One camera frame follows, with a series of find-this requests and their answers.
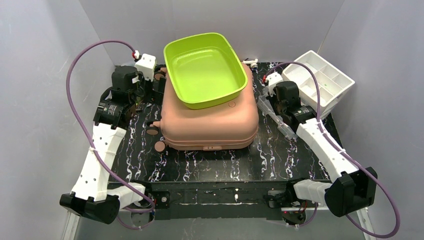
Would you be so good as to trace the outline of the lime green plastic basin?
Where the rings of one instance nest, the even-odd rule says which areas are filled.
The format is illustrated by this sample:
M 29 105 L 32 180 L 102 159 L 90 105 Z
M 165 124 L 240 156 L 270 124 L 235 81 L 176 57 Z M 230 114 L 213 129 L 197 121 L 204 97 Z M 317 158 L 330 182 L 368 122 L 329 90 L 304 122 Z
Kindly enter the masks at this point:
M 220 33 L 183 37 L 163 49 L 167 73 L 177 97 L 193 110 L 238 97 L 248 77 L 229 41 Z

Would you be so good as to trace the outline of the clear plastic drawer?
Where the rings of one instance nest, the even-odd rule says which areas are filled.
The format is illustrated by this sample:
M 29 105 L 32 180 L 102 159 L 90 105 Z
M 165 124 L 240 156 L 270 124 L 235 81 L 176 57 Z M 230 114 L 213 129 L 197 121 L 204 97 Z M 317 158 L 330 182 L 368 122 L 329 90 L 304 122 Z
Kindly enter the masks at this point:
M 276 123 L 277 129 L 288 139 L 297 139 L 298 136 L 293 132 L 293 130 L 283 122 L 283 118 L 279 115 L 276 115 L 274 112 L 271 103 L 267 100 L 265 95 L 260 95 L 257 100 L 257 107 L 262 111 L 265 116 L 270 116 L 271 119 Z

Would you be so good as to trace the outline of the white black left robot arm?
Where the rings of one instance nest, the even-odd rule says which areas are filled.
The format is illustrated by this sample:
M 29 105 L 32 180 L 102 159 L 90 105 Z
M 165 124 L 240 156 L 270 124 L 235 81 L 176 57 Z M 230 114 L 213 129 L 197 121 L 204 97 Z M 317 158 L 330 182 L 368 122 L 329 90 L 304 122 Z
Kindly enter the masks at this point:
M 149 187 L 138 182 L 119 180 L 110 187 L 118 148 L 145 95 L 144 76 L 134 66 L 116 66 L 112 86 L 101 95 L 93 118 L 92 134 L 87 134 L 89 149 L 81 173 L 70 193 L 64 193 L 59 204 L 83 218 L 111 224 L 121 210 L 149 213 L 155 216 L 155 200 Z

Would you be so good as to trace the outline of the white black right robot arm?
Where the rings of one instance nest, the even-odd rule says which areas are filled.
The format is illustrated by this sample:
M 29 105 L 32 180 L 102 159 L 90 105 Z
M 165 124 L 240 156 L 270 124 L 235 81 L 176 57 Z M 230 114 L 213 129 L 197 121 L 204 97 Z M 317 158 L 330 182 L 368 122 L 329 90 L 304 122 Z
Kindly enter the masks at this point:
M 282 81 L 273 91 L 267 87 L 261 97 L 270 107 L 271 115 L 283 122 L 313 151 L 323 164 L 330 183 L 310 179 L 295 179 L 288 184 L 284 200 L 311 201 L 327 206 L 331 213 L 343 217 L 357 210 L 371 206 L 375 200 L 377 177 L 372 167 L 359 169 L 336 149 L 338 143 L 318 121 L 316 111 L 309 105 L 303 105 L 297 84 Z

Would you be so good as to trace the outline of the pink hard shell suitcase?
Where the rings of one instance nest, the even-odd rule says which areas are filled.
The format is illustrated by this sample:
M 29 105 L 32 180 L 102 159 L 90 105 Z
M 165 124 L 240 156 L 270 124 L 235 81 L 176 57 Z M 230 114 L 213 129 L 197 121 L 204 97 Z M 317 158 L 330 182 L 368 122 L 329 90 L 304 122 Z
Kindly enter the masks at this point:
M 203 109 L 190 109 L 177 97 L 166 77 L 161 119 L 146 122 L 146 133 L 161 133 L 155 143 L 157 152 L 170 147 L 179 151 L 236 150 L 250 145 L 259 129 L 259 114 L 253 88 L 253 73 L 242 65 L 247 85 L 228 102 Z

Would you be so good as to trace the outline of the white divided organizer box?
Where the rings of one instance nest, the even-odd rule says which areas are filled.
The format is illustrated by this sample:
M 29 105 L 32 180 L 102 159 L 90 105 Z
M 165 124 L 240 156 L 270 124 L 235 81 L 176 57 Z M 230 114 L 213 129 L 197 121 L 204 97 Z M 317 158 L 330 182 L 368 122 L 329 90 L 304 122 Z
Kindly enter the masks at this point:
M 296 60 L 307 66 L 314 74 L 320 95 L 320 118 L 325 119 L 346 95 L 355 81 L 330 62 L 309 50 Z M 281 74 L 284 81 L 295 82 L 299 89 L 301 103 L 317 109 L 317 90 L 312 75 L 302 66 L 288 65 Z

